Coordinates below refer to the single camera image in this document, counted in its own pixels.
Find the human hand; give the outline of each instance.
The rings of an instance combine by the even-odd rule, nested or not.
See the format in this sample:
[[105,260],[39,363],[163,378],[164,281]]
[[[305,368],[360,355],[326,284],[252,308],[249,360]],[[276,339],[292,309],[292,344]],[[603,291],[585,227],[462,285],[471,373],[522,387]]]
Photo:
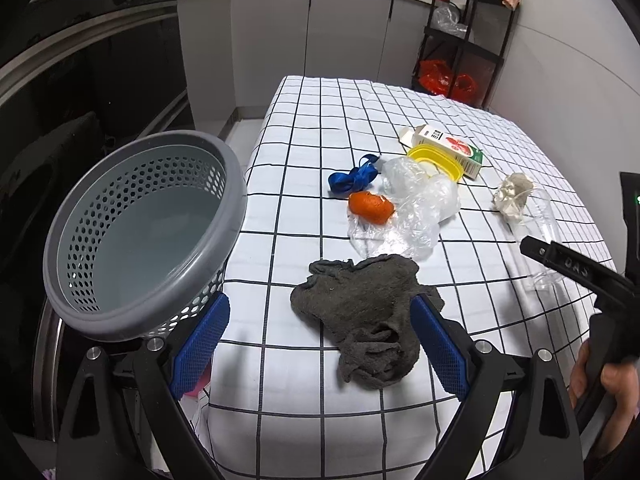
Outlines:
[[[582,343],[578,352],[578,360],[571,370],[569,380],[569,399],[575,408],[578,399],[587,389],[587,375],[584,371],[589,358],[589,340]],[[616,409],[604,427],[599,440],[593,448],[596,458],[601,458],[622,442],[629,425],[636,417],[636,409],[640,397],[638,372],[633,363],[604,365],[600,374],[600,383],[616,399]]]

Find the gray plastic basket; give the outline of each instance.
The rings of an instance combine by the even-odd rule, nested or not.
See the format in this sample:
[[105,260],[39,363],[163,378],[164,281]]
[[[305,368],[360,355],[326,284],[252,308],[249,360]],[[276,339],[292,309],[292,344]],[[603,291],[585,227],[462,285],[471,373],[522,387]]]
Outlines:
[[60,206],[45,244],[47,296],[96,340],[165,335],[220,287],[245,208],[240,165],[219,139],[175,131],[127,144]]

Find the blue gripper pad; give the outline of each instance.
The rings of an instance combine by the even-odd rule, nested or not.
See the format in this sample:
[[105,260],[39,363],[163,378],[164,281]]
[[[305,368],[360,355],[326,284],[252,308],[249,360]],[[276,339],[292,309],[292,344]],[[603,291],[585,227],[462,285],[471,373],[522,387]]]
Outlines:
[[229,323],[229,298],[220,293],[174,359],[169,389],[175,400],[192,391]]
[[411,326],[446,392],[462,402],[469,391],[466,361],[420,296],[410,305]]

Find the white wall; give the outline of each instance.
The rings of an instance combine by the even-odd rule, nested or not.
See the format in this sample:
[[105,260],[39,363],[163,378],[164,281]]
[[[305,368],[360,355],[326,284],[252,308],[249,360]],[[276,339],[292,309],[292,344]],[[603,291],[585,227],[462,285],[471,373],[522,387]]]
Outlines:
[[623,270],[618,173],[640,173],[640,46],[612,1],[523,0],[490,108],[564,174]]

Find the white tablecloth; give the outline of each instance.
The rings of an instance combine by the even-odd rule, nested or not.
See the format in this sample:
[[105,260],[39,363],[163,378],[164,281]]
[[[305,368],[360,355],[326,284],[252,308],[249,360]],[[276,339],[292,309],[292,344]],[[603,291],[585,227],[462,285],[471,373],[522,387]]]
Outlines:
[[[227,479],[413,479],[453,418],[458,400],[425,354],[384,390],[345,384],[322,327],[298,318],[289,303],[309,263],[361,259],[347,238],[347,202],[329,192],[329,174],[350,170],[366,153],[404,154],[396,131],[425,122],[467,138],[485,160],[477,180],[460,183],[462,210],[444,222],[418,281],[438,286],[443,316],[473,338],[512,354],[551,349],[568,380],[594,295],[567,279],[549,292],[526,292],[493,190],[505,174],[527,173],[551,195],[562,241],[613,264],[575,191],[529,137],[510,121],[442,97],[288,76],[246,172],[246,219],[224,277],[231,319],[192,420]],[[472,476],[489,467],[510,400],[502,394]]]

